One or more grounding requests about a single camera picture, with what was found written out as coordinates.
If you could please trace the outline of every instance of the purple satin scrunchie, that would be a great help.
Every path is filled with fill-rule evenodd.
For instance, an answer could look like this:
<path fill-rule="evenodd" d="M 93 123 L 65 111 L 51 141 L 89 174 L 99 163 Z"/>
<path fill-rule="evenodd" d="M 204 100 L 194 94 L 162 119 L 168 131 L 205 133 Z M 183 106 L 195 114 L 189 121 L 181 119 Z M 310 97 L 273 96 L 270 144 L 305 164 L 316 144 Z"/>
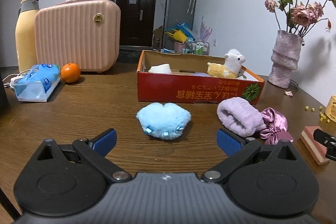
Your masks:
<path fill-rule="evenodd" d="M 266 128 L 260 130 L 260 138 L 265 141 L 265 144 L 276 145 L 279 140 L 285 139 L 294 141 L 290 133 L 287 132 L 287 119 L 277 110 L 269 107 L 261 112 Z"/>

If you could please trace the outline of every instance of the wooden table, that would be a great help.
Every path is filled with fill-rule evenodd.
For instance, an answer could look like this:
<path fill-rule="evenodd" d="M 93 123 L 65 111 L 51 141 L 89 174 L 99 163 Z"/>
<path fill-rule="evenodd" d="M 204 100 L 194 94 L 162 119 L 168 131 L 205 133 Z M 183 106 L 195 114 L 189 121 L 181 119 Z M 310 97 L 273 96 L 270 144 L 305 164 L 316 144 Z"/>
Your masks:
<path fill-rule="evenodd" d="M 118 143 L 107 158 L 132 174 L 147 171 L 201 175 L 226 158 L 216 145 L 216 132 L 222 125 L 215 104 L 179 104 L 192 114 L 183 135 L 175 141 L 149 139 L 135 118 L 149 104 L 137 100 L 135 70 L 136 65 L 116 64 L 104 74 L 85 74 L 79 84 L 57 87 L 48 103 L 20 103 L 13 91 L 7 89 L 10 107 L 0 116 L 0 184 L 12 202 L 16 178 L 45 138 L 67 144 L 80 137 L 92 138 L 113 127 Z M 320 103 L 302 90 L 289 90 L 293 97 L 267 83 L 256 107 L 273 107 L 286 115 L 294 145 L 320 183 L 313 215 L 322 223 L 335 223 L 336 162 L 318 166 L 299 136 L 304 126 L 314 125 L 334 134 L 336 124 L 319 122 Z M 305 111 L 306 105 L 316 111 Z M 11 223 L 3 208 L 0 223 Z"/>

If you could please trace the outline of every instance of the dark brown door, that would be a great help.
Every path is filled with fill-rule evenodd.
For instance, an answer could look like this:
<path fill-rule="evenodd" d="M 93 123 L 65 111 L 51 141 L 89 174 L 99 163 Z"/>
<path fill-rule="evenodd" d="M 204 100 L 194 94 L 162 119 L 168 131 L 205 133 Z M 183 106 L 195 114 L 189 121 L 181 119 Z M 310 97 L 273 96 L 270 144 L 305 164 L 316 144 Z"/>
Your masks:
<path fill-rule="evenodd" d="M 120 45 L 152 46 L 155 0 L 117 0 L 121 9 Z"/>

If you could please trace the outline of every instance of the orange fruit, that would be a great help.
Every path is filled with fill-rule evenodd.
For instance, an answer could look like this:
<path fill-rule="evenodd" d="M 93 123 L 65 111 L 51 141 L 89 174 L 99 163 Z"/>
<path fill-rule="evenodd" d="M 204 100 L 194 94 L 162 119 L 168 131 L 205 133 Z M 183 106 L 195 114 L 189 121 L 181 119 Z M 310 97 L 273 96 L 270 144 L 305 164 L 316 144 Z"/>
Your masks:
<path fill-rule="evenodd" d="M 81 69 L 75 63 L 69 63 L 61 69 L 61 78 L 66 83 L 74 83 L 81 76 Z"/>

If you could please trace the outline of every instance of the white and yellow plush toy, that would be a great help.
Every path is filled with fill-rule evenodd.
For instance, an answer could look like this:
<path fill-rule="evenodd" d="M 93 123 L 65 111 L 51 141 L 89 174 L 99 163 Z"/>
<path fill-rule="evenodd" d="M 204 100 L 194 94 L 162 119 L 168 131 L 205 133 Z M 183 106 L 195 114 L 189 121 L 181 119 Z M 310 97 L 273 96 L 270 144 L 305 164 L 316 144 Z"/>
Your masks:
<path fill-rule="evenodd" d="M 208 74 L 218 78 L 237 78 L 245 57 L 235 49 L 229 50 L 224 57 L 224 65 L 208 62 Z"/>

